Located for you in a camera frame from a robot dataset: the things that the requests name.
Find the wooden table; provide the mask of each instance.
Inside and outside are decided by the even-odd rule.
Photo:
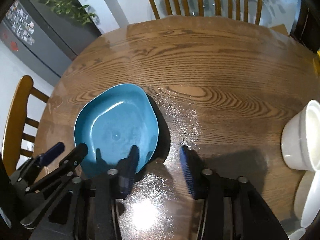
[[[67,154],[82,107],[116,84],[134,83],[160,110],[160,150],[122,201],[123,239],[188,239],[196,231],[199,203],[182,175],[183,144],[221,176],[248,177],[277,218],[288,219],[304,172],[285,165],[280,138],[309,100],[320,100],[313,57],[292,38],[227,18],[129,25],[99,37],[66,70],[42,116],[35,155],[58,141]]]

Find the blue plate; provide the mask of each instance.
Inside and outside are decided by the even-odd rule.
[[[74,130],[75,144],[86,143],[88,155],[81,168],[88,178],[114,168],[132,145],[139,147],[136,173],[150,160],[158,142],[156,115],[142,88],[121,84],[87,103]]]

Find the green plant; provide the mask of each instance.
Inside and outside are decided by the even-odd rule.
[[[82,6],[78,0],[38,0],[51,8],[51,11],[58,15],[66,15],[82,25],[91,22],[91,19],[97,15],[95,13],[87,13],[85,8],[89,5]]]

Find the white bowl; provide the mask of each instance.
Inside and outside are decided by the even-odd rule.
[[[299,240],[306,230],[304,228],[299,228],[298,230],[294,231],[291,235],[289,235],[289,240]]]
[[[311,100],[285,125],[281,152],[291,169],[320,170],[320,104]]]
[[[294,213],[302,228],[311,225],[320,210],[320,172],[306,171],[294,200]]]

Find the bolt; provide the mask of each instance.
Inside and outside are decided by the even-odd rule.
[[[248,182],[248,179],[244,176],[241,176],[238,178],[238,181],[241,182],[241,183],[247,183]]]
[[[118,173],[118,170],[117,169],[110,169],[108,170],[108,175],[116,175]]]
[[[203,169],[202,170],[202,174],[204,175],[212,175],[213,171],[210,169]]]
[[[80,177],[74,177],[73,179],[72,179],[72,182],[74,183],[74,184],[77,184],[77,183],[79,183],[79,182],[81,182],[82,180],[81,180],[81,178]]]

